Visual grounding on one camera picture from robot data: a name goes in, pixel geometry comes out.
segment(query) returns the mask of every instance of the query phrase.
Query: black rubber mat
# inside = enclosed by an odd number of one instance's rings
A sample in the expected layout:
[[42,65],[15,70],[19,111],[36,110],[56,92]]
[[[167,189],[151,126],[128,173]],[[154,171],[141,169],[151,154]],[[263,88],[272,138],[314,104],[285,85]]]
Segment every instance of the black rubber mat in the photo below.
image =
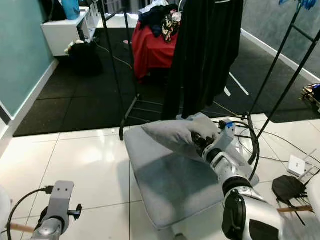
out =
[[[123,40],[126,39],[125,29],[110,28],[109,34],[114,55],[130,63],[129,51],[124,49],[123,44]],[[104,30],[97,29],[95,35],[100,39],[99,44],[108,48]],[[38,100],[14,134],[15,137],[112,128],[120,125],[123,111],[120,108],[121,102],[111,58],[101,48],[97,47],[96,52],[103,64],[103,73],[98,76],[77,75],[68,59],[60,61]],[[213,104],[204,109],[204,113],[215,118],[231,116],[231,112],[243,114],[249,111],[273,59],[269,53],[242,37],[239,56],[230,71],[249,95],[246,95],[238,84],[229,77],[226,87],[231,96],[223,93],[215,98],[215,101],[224,108]],[[132,72],[122,62],[116,60],[115,64],[123,104],[128,109],[135,96]],[[138,92],[143,101],[163,103],[168,72],[167,69],[153,70],[151,76],[145,77],[143,84],[138,84]],[[253,113],[268,115],[293,74],[294,71],[279,60]],[[298,77],[272,118],[273,122],[283,123],[320,118],[317,109],[308,102],[299,99],[302,88],[309,84],[311,83],[305,78]],[[160,119],[162,110],[160,105],[137,103],[135,108],[131,113],[134,118],[130,118],[127,125],[143,124],[144,121],[139,119],[149,121]]]

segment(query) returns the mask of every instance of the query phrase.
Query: red cloth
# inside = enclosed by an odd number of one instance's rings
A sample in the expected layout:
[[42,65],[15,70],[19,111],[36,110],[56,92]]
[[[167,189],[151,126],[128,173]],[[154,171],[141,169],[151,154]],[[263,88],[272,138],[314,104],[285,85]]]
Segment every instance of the red cloth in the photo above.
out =
[[138,21],[132,35],[135,76],[141,79],[150,69],[171,68],[177,38],[178,33],[171,37],[170,43],[166,43],[162,35],[155,37],[148,26],[140,30]]

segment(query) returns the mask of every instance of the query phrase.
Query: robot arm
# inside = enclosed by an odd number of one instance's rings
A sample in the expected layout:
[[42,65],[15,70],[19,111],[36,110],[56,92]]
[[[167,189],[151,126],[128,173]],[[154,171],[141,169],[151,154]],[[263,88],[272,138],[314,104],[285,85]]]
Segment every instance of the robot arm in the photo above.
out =
[[79,204],[75,211],[69,210],[74,188],[72,181],[57,181],[53,187],[48,207],[42,212],[31,240],[59,240],[69,227],[69,216],[77,220],[82,211]]
[[254,190],[240,162],[226,152],[235,136],[235,124],[225,120],[221,132],[203,139],[192,133],[193,142],[202,159],[218,176],[224,194],[222,230],[231,240],[279,240],[283,221],[278,211]]

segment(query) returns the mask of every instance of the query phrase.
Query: teal wall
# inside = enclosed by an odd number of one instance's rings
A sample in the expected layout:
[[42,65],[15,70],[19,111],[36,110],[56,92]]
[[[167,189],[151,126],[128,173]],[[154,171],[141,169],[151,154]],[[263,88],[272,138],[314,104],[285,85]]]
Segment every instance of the teal wall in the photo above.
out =
[[39,0],[0,0],[0,101],[14,115],[53,61]]
[[[279,5],[279,0],[246,0],[242,28],[261,41],[278,50],[297,9],[297,1]],[[296,25],[315,37],[320,30],[320,1],[310,11],[302,9]],[[300,63],[311,42],[296,30],[292,30],[283,54]],[[320,78],[320,44],[310,56],[305,68]]]

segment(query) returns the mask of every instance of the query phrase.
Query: white drawer unit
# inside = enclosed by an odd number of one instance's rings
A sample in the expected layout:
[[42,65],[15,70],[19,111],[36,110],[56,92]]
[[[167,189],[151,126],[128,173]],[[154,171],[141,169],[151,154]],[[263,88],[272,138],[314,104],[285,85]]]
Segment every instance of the white drawer unit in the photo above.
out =
[[80,40],[80,32],[90,42],[100,20],[97,3],[90,7],[80,7],[80,16],[74,20],[50,21],[41,25],[50,50],[54,56],[66,56],[64,50],[75,40]]

